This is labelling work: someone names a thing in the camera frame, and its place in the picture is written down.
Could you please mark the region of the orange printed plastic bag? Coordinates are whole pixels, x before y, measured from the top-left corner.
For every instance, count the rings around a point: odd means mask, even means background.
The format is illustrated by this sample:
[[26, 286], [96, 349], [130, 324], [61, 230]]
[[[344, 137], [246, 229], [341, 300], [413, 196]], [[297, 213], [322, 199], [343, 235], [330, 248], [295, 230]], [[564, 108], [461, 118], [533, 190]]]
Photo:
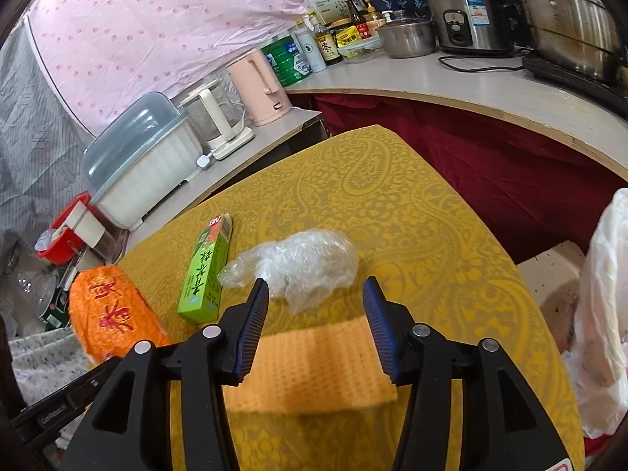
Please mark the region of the orange printed plastic bag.
[[100, 365], [124, 357], [140, 340], [172, 340], [124, 272], [115, 265], [80, 272], [69, 290], [69, 317], [88, 358]]

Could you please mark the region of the green toothpaste box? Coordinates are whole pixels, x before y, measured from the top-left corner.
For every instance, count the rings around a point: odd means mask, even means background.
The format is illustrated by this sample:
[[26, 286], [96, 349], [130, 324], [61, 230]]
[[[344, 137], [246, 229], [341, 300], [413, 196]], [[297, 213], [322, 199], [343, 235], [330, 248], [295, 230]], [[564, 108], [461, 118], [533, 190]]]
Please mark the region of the green toothpaste box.
[[218, 273], [227, 264], [232, 235], [229, 213], [214, 217], [199, 234], [180, 294], [177, 314], [194, 324], [218, 319], [221, 290]]

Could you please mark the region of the clear plastic bag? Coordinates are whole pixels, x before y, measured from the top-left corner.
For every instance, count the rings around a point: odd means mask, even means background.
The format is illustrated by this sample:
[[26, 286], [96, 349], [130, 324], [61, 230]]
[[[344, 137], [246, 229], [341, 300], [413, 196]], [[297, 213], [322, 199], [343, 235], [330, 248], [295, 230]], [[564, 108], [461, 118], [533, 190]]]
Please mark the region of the clear plastic bag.
[[284, 300], [297, 315], [314, 309], [333, 291], [350, 287], [358, 269], [358, 252], [344, 233], [311, 228], [239, 254], [217, 279], [227, 288], [263, 279], [269, 297]]

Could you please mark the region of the white lined trash bin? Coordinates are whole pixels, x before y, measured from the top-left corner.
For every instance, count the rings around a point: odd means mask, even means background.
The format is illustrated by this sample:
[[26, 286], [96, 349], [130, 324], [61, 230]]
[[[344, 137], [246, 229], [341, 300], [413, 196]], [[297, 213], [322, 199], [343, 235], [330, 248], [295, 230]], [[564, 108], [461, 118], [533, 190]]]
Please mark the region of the white lined trash bin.
[[598, 221], [580, 272], [571, 348], [563, 361], [584, 435], [614, 434], [627, 414], [627, 190]]

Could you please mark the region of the floral white cloth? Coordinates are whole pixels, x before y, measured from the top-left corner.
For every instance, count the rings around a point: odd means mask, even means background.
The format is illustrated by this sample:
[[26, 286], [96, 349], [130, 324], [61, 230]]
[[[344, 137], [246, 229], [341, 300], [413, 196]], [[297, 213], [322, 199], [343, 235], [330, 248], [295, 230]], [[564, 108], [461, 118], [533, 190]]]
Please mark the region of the floral white cloth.
[[91, 368], [71, 327], [9, 341], [12, 368], [21, 396], [32, 405]]

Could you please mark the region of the glass jar dark label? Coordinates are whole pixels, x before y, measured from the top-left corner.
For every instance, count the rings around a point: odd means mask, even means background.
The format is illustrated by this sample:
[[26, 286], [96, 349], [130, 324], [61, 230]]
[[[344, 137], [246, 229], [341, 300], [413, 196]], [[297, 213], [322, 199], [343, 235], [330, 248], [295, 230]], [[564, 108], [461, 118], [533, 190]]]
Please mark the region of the glass jar dark label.
[[22, 298], [48, 330], [69, 326], [68, 292], [60, 286], [55, 270], [18, 272], [17, 283]]

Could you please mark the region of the yellow paisley tablecloth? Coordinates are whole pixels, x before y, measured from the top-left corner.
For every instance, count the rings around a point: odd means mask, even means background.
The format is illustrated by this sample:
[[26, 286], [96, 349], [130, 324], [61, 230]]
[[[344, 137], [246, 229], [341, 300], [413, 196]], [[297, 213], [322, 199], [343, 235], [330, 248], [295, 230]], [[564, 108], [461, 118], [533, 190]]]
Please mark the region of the yellow paisley tablecloth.
[[[362, 284], [408, 306], [446, 338], [500, 342], [584, 468], [577, 403], [543, 315], [510, 256], [458, 193], [382, 126], [326, 139], [282, 159], [135, 243], [119, 265], [174, 341], [196, 333], [177, 311], [194, 244], [221, 213], [233, 218], [229, 259], [308, 228], [344, 232], [356, 247], [356, 283], [291, 315], [272, 301], [263, 336], [364, 315]], [[320, 416], [230, 413], [242, 470], [390, 470], [410, 388], [397, 402]]]

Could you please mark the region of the red plastic basin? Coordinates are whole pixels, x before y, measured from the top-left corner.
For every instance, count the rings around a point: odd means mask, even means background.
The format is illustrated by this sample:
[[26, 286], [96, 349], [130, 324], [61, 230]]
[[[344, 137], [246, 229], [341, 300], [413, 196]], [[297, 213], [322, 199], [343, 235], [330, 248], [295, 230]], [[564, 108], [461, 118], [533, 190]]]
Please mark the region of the red plastic basin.
[[46, 259], [53, 265], [61, 266], [67, 264], [85, 248], [85, 243], [71, 228], [65, 225], [65, 220], [79, 202], [87, 206], [89, 201], [91, 201], [91, 195], [88, 192], [80, 192], [50, 223], [50, 230], [58, 232], [58, 236], [46, 250], [36, 252], [39, 258]]

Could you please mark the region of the white cup stack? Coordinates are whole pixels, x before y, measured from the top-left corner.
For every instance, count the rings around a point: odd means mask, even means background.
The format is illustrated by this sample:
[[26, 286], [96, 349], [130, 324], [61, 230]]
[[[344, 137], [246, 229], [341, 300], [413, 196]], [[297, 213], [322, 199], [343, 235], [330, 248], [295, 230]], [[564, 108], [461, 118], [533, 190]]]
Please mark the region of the white cup stack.
[[81, 201], [72, 207], [64, 220], [64, 225], [92, 249], [97, 248], [105, 233], [105, 227]]

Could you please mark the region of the dark red counter skirt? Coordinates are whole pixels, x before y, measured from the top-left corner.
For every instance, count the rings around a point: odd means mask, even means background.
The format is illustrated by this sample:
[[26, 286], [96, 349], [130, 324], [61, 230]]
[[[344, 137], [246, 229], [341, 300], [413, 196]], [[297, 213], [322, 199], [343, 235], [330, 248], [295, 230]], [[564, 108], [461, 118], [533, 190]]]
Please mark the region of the dark red counter skirt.
[[292, 94], [328, 131], [378, 124], [398, 134], [475, 210], [515, 263], [565, 240], [589, 248], [626, 180], [594, 159], [515, 124], [407, 99]]

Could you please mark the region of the pink dotted curtain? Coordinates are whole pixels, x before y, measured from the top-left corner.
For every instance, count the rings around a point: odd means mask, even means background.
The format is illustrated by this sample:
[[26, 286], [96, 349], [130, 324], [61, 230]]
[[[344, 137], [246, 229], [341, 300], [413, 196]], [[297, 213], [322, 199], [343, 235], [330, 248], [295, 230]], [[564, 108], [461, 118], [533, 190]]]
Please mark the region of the pink dotted curtain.
[[290, 28], [307, 0], [36, 0], [53, 85], [92, 134], [148, 91], [175, 97]]

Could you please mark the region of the clear food container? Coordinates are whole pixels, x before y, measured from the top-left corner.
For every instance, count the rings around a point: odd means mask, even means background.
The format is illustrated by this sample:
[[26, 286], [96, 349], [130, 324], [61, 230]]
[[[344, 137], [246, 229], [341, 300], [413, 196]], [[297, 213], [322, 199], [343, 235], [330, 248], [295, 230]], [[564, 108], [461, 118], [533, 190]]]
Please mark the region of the clear food container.
[[347, 63], [361, 63], [371, 60], [383, 50], [380, 38], [371, 37], [339, 47], [338, 52]]

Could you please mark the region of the steel rice cooker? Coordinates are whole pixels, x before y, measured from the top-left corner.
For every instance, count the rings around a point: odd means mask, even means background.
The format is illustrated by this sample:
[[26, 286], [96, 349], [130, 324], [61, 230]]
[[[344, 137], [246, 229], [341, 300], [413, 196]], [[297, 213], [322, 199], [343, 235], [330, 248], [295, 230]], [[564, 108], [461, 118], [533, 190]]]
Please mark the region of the steel rice cooker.
[[444, 52], [480, 57], [507, 57], [512, 53], [507, 0], [426, 1]]

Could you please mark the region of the yellow label jar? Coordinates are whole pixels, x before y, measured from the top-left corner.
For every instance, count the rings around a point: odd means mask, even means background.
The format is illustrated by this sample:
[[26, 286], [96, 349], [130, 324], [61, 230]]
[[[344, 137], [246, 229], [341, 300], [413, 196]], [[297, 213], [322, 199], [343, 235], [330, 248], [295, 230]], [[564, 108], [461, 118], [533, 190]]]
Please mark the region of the yellow label jar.
[[362, 39], [358, 27], [348, 18], [332, 22], [330, 30], [338, 48], [360, 42]]

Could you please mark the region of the dark soy sauce bottle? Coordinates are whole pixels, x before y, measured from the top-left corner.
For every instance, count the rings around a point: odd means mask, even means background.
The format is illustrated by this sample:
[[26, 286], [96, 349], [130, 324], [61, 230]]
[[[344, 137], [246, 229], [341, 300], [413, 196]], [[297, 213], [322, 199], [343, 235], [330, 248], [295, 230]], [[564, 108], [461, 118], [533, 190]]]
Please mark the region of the dark soy sauce bottle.
[[338, 52], [335, 40], [332, 34], [323, 28], [314, 13], [309, 15], [312, 24], [314, 38], [323, 60], [328, 66], [341, 63], [343, 61], [342, 54]]

